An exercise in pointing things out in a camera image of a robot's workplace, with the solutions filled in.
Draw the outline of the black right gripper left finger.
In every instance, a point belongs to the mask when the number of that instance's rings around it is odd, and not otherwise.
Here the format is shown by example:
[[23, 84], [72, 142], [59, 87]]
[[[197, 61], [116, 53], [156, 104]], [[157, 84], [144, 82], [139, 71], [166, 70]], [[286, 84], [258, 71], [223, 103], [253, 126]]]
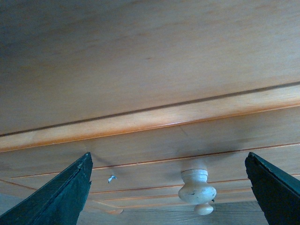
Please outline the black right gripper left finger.
[[0, 217], [2, 225], [75, 225], [91, 187], [89, 152]]

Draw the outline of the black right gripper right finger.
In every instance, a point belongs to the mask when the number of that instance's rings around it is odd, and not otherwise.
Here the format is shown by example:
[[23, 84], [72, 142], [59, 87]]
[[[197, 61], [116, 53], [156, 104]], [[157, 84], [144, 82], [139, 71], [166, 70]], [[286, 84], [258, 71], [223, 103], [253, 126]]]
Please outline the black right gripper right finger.
[[257, 154], [245, 159], [252, 191], [270, 225], [300, 223], [300, 181]]

